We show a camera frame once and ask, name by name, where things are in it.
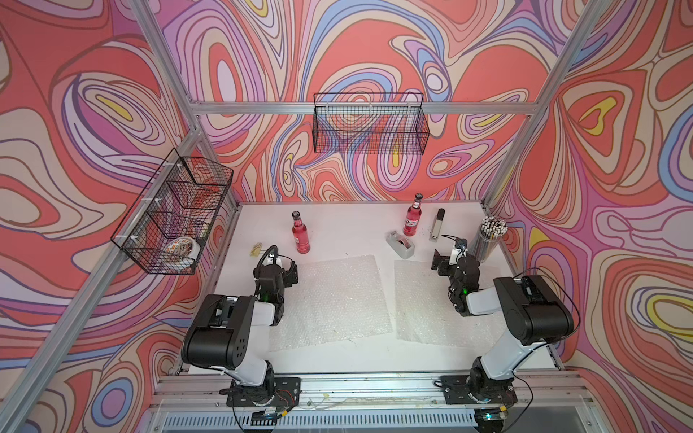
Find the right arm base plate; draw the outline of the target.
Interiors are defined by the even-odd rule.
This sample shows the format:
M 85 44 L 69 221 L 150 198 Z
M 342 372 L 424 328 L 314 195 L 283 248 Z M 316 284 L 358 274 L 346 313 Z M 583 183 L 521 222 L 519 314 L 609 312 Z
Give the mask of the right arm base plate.
M 495 405 L 512 407 L 518 402 L 512 380 L 443 375 L 433 382 L 442 390 L 447 405 Z

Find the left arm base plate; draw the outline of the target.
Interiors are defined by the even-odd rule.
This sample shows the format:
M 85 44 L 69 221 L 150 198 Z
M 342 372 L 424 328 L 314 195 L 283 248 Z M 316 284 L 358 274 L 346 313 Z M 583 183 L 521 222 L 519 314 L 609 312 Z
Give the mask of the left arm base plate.
M 266 379 L 263 385 L 257 387 L 232 384 L 225 392 L 229 408 L 291 408 L 300 403 L 301 378 L 281 376 L 272 381 Z

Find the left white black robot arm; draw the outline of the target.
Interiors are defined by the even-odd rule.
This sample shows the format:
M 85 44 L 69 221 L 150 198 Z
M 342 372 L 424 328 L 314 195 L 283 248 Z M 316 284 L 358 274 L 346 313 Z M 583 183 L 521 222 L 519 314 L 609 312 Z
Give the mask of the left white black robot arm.
M 182 345 L 182 362 L 233 378 L 243 390 L 274 391 L 272 364 L 250 353 L 252 328 L 279 325 L 285 312 L 285 291 L 299 282 L 294 259 L 271 245 L 253 269 L 254 293 L 245 296 L 210 294 L 202 301 Z

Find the grey tape dispenser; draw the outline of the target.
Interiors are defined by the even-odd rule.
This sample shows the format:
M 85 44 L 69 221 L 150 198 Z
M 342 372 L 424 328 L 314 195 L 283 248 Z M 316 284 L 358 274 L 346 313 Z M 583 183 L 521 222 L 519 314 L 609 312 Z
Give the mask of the grey tape dispenser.
M 401 259 L 407 260 L 415 253 L 415 244 L 411 239 L 396 230 L 388 232 L 385 241 Z

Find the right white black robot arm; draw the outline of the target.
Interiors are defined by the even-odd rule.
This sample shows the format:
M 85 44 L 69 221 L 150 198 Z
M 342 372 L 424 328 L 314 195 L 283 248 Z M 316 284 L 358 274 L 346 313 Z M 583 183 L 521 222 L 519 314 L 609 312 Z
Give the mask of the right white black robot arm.
M 510 393 L 516 369 L 530 355 L 577 330 L 573 313 L 539 275 L 499 277 L 483 289 L 479 284 L 480 261 L 458 250 L 450 255 L 435 252 L 431 269 L 449 280 L 449 300 L 460 316 L 503 314 L 504 333 L 474 361 L 465 383 L 475 402 L 490 402 Z

